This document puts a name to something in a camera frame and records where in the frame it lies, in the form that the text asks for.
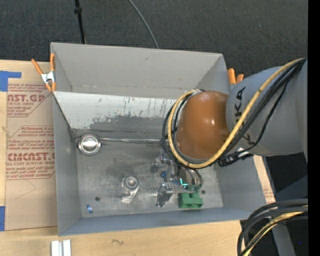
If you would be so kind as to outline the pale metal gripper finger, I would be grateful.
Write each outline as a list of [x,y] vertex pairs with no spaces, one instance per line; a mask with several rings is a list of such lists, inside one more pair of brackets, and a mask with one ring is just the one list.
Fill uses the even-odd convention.
[[173,187],[169,183],[162,183],[157,193],[156,206],[163,208],[165,202],[169,201],[171,196],[174,194]]
[[172,163],[172,159],[170,159],[166,154],[160,154],[151,163],[150,171],[152,173],[156,173],[159,169],[170,166]]

